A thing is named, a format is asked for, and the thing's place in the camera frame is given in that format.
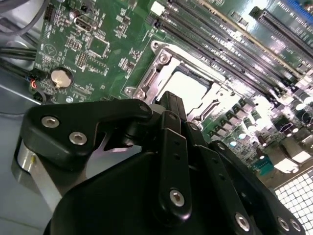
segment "capacitor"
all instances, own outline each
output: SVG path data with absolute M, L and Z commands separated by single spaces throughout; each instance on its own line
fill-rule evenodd
M 246 120 L 244 120 L 244 124 L 248 131 L 254 132 L 256 130 L 250 119 L 247 118 Z
M 258 112 L 253 112 L 253 113 L 252 113 L 252 116 L 253 116 L 253 118 L 254 118 L 256 124 L 258 124 L 258 125 L 262 125 L 262 124 L 263 124 L 263 119 L 262 119 L 262 117 L 259 115 Z
M 74 9 L 74 10 L 71 10 L 71 11 L 69 12 L 68 16 L 69 16 L 69 18 L 70 18 L 71 20 L 74 20 L 74 19 L 76 19 L 77 17 L 80 16 L 80 12 L 79 12 L 79 10 Z
M 265 147 L 267 145 L 265 139 L 261 135 L 258 136 L 258 141 L 262 147 Z
M 294 102 L 292 103 L 292 105 L 294 106 L 294 108 L 297 110 L 297 111 L 300 111 L 300 110 L 303 110 L 306 106 L 305 103 L 302 103 L 300 100 L 296 99 L 294 100 Z
M 52 82 L 55 84 L 56 88 L 67 88 L 74 82 L 74 76 L 66 68 L 57 67 L 51 72 L 50 76 Z
M 305 104 L 310 104 L 313 101 L 313 98 L 309 96 L 308 94 L 306 94 L 305 92 L 303 92 L 300 95 L 300 98 L 303 100 L 303 103 Z
M 293 133 L 297 133 L 297 132 L 299 131 L 299 128 L 296 127 L 296 126 L 293 126 L 293 127 L 291 127 L 290 129 L 291 129 L 291 131 L 292 131 Z
M 265 158 L 264 152 L 260 148 L 256 149 L 256 154 L 257 154 L 258 158 L 261 160 Z
M 237 141 L 235 140 L 234 137 L 229 137 L 228 138 L 228 143 L 230 146 L 235 147 L 237 145 Z
M 284 131 L 284 134 L 285 134 L 287 137 L 292 136 L 292 132 L 291 132 L 291 130 L 290 130 L 290 129 L 288 129 L 288 130 Z
M 236 132 L 237 136 L 239 139 L 243 140 L 244 138 L 246 138 L 246 133 L 244 132 L 244 130 L 242 128 L 239 128 Z

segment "black cable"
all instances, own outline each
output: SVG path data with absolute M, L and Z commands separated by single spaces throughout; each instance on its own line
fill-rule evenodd
M 27 3 L 29 0 L 3 0 L 0 1 L 0 14 L 13 10 L 25 3 Z
M 40 7 L 40 9 L 37 12 L 37 14 L 35 15 L 35 17 L 24 28 L 17 30 L 17 31 L 14 31 L 14 32 L 8 32 L 8 33 L 0 32 L 0 37 L 17 37 L 17 36 L 21 36 L 21 35 L 27 33 L 38 22 L 40 17 L 43 15 L 43 13 L 45 12 L 45 9 L 49 5 L 49 2 L 50 2 L 50 0 L 44 0 L 42 6 Z
M 19 47 L 0 47 L 0 53 L 18 53 L 36 55 L 36 49 L 19 48 Z
M 13 22 L 9 21 L 5 17 L 0 19 L 0 25 L 2 25 L 3 27 L 6 27 L 7 29 L 10 29 L 12 31 L 21 29 L 19 26 L 17 26 Z M 25 33 L 24 35 L 21 35 L 21 38 L 23 38 L 26 42 L 31 44 L 33 47 L 37 47 L 37 45 L 38 45 L 38 40 L 35 37 L 33 37 L 32 35 L 30 35 L 29 33 Z
M 33 55 L 19 55 L 19 54 L 10 54 L 10 53 L 0 53 L 0 57 L 17 59 L 17 60 L 35 61 L 35 56 L 33 56 Z

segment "gray cable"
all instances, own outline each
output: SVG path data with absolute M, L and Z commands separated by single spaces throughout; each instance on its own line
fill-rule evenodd
M 23 114 L 10 114 L 10 113 L 4 113 L 4 112 L 0 112 L 0 117 L 7 117 L 7 118 L 20 118 L 20 117 L 23 117 L 24 116 L 24 113 Z
M 13 10 L 25 3 L 27 3 L 29 0 L 3 0 L 0 1 L 0 14 Z
M 37 14 L 35 15 L 35 17 L 24 28 L 17 30 L 17 31 L 14 31 L 14 32 L 8 32 L 8 33 L 0 32 L 0 37 L 17 37 L 17 36 L 21 36 L 21 35 L 27 33 L 38 22 L 40 17 L 43 15 L 43 13 L 45 12 L 45 9 L 49 5 L 49 2 L 50 2 L 50 0 L 44 0 L 42 6 L 40 7 L 40 9 L 37 12 Z

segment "pcie slot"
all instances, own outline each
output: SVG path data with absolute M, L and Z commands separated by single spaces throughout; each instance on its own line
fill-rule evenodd
M 236 55 L 234 55 L 228 48 L 218 44 L 213 39 L 208 37 L 203 31 L 200 31 L 198 27 L 191 25 L 187 19 L 182 20 L 178 14 L 176 14 L 174 11 L 171 11 L 170 16 L 167 16 L 167 19 L 169 19 L 169 22 L 175 23 L 175 24 L 181 24 L 183 25 L 187 30 L 190 30 L 191 32 L 194 32 L 197 34 L 206 44 L 210 45 L 212 49 L 215 51 L 219 51 L 221 54 L 224 54 L 228 60 L 233 63 L 238 69 L 239 72 L 242 74 L 245 74 L 246 71 L 249 72 L 252 76 L 257 78 L 262 83 L 266 84 L 269 89 L 274 87 L 274 91 L 277 95 L 280 95 L 282 90 L 276 86 L 272 81 L 268 82 L 268 79 L 259 71 L 257 71 L 255 68 L 250 66 L 247 62 L 244 60 L 240 60 Z
M 276 37 L 296 53 L 301 55 L 307 62 L 313 65 L 313 50 L 305 42 L 300 40 L 293 32 L 274 18 L 268 11 L 255 7 L 250 13 L 259 23 L 269 29 Z
M 275 80 L 283 81 L 285 80 L 284 75 L 279 73 L 277 70 L 275 70 L 271 65 L 266 63 L 264 60 L 258 58 L 254 55 L 253 51 L 250 51 L 247 47 L 245 47 L 242 43 L 234 40 L 230 37 L 228 33 L 223 31 L 219 27 L 213 28 L 212 25 L 205 19 L 207 16 L 201 15 L 195 8 L 188 7 L 186 4 L 181 4 L 179 1 L 177 3 L 173 3 L 172 6 L 174 8 L 177 8 L 179 11 L 185 11 L 188 14 L 192 15 L 194 18 L 196 18 L 198 21 L 202 22 L 206 27 L 210 28 L 211 30 L 214 30 L 217 34 L 219 34 L 221 37 L 223 37 L 225 40 L 230 41 L 234 48 L 239 51 L 241 54 L 245 55 L 246 57 L 250 57 L 251 60 L 255 61 L 256 64 L 258 64 L 266 73 L 268 73 L 270 76 L 272 76 Z M 227 27 L 232 31 L 236 31 L 231 25 L 226 24 L 222 19 L 219 17 L 209 13 L 208 14 L 215 22 L 218 22 L 218 24 L 222 25 L 223 27 Z
M 210 62 L 211 65 L 216 65 L 217 67 L 220 67 L 221 69 L 226 71 L 230 76 L 243 82 L 248 87 L 252 88 L 254 91 L 266 97 L 270 95 L 270 93 L 265 88 L 261 87 L 259 84 L 254 84 L 245 75 L 240 74 L 238 71 L 236 71 L 233 67 L 227 64 L 225 61 L 220 60 L 213 53 L 204 49 L 203 46 L 201 46 L 194 40 L 191 40 L 188 37 L 186 37 L 186 35 L 176 30 L 172 25 L 168 24 L 167 22 L 163 22 L 159 28 L 162 29 L 164 32 L 168 33 L 169 35 L 182 40 L 182 42 L 186 43 L 194 51 L 197 51 L 204 58 L 206 58 Z

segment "screw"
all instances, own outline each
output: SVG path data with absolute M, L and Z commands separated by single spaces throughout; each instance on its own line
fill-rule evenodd
M 195 131 L 198 130 L 198 127 L 197 127 L 195 124 L 191 123 L 190 126 L 191 126 L 191 128 L 192 128 L 193 130 L 195 130 Z
M 177 190 L 170 191 L 170 199 L 177 207 L 182 207 L 185 204 L 185 198 L 181 192 Z
M 81 132 L 73 132 L 69 135 L 69 140 L 75 145 L 84 145 L 87 137 Z
M 221 143 L 217 143 L 218 147 L 221 149 L 221 150 L 225 150 L 225 147 L 224 145 L 222 145 Z
M 294 229 L 296 229 L 297 231 L 301 231 L 301 227 L 298 225 L 298 223 L 295 220 L 291 219 L 290 222 L 292 226 L 294 227 Z
M 281 217 L 277 217 L 277 221 L 279 223 L 279 225 L 286 231 L 289 231 L 289 226 L 288 224 L 285 222 L 285 220 L 283 220 Z
M 44 117 L 43 119 L 41 119 L 41 123 L 42 123 L 42 125 L 44 125 L 47 128 L 56 128 L 60 125 L 59 120 L 57 118 L 51 117 L 51 116 L 47 116 L 47 117 Z
M 65 99 L 65 101 L 66 101 L 67 103 L 73 103 L 74 99 L 73 99 L 72 97 L 68 96 L 68 97 Z
M 156 42 L 154 42 L 154 43 L 152 44 L 152 47 L 153 47 L 154 49 L 158 49 L 159 44 L 158 44 L 158 43 L 156 43 Z
M 162 64 L 166 64 L 169 61 L 169 58 L 166 54 L 161 54 L 159 60 Z
M 247 219 L 242 214 L 237 212 L 235 214 L 235 219 L 236 219 L 236 222 L 237 222 L 237 224 L 239 225 L 240 228 L 242 228 L 246 232 L 249 232 L 250 224 L 249 224 Z

